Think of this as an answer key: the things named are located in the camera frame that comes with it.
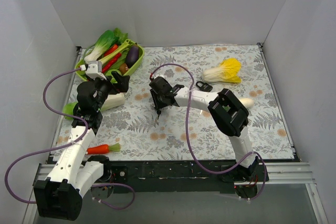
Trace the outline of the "black headed key bunch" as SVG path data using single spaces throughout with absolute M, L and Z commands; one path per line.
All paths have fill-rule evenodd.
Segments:
M 157 119 L 159 119 L 160 115 L 161 115 L 161 110 L 157 110 Z

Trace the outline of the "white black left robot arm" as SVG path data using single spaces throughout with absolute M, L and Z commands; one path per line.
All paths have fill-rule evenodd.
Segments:
M 76 220 L 82 207 L 82 199 L 96 180 L 106 182 L 112 170 L 99 161 L 82 160 L 90 143 L 95 139 L 102 121 L 101 108 L 109 96 L 126 93 L 129 76 L 113 72 L 111 77 L 93 78 L 77 87 L 77 105 L 66 147 L 56 165 L 44 180 L 36 181 L 34 194 L 38 213 L 42 217 Z

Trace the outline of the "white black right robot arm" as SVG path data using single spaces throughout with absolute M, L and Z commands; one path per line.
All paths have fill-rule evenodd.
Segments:
M 230 90 L 204 92 L 192 91 L 183 85 L 171 86 L 162 76 L 150 78 L 150 92 L 157 114 L 168 106 L 186 107 L 185 134 L 187 145 L 194 162 L 204 171 L 222 175 L 232 171 L 238 173 L 242 180 L 251 180 L 257 174 L 258 158 L 253 152 L 251 141 L 248 136 L 248 116 L 249 112 L 244 104 Z M 217 128 L 228 136 L 235 153 L 236 164 L 232 167 L 213 171 L 204 167 L 196 158 L 192 151 L 188 132 L 188 120 L 190 109 L 199 109 L 208 112 Z

